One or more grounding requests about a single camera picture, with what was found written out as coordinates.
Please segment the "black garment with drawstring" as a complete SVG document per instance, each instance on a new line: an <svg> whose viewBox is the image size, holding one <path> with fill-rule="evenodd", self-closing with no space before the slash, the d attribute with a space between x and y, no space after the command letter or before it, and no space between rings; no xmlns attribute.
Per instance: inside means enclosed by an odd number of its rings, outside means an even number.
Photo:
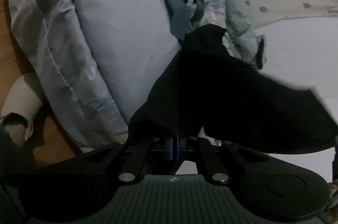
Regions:
<svg viewBox="0 0 338 224"><path fill-rule="evenodd" d="M225 30L205 25L182 48L128 124L128 142L143 148L174 134L208 137L274 154L337 146L337 123L311 88L265 76L229 55Z"/></svg>

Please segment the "white slipper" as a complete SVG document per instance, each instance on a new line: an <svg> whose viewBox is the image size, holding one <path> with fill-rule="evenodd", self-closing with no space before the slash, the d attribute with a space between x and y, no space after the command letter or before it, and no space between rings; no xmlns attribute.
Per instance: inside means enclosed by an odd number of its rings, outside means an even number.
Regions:
<svg viewBox="0 0 338 224"><path fill-rule="evenodd" d="M22 75L11 87L1 109L1 126L17 146L23 146L32 136L43 101L44 92L35 73Z"/></svg>

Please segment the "light teal puffer jacket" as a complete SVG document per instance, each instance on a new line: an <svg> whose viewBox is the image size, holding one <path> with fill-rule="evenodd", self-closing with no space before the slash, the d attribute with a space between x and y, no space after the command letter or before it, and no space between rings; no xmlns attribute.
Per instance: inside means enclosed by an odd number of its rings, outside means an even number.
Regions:
<svg viewBox="0 0 338 224"><path fill-rule="evenodd" d="M229 53L256 70L262 70L266 64L266 36L255 33L241 0L225 0L225 10Z"/></svg>

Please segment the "blue forest print duvet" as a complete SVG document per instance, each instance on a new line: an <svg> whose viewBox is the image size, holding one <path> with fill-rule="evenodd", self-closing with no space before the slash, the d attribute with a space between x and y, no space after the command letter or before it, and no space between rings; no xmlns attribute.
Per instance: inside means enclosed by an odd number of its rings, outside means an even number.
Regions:
<svg viewBox="0 0 338 224"><path fill-rule="evenodd" d="M11 30L83 152L127 123L179 49L163 0L9 0Z"/></svg>

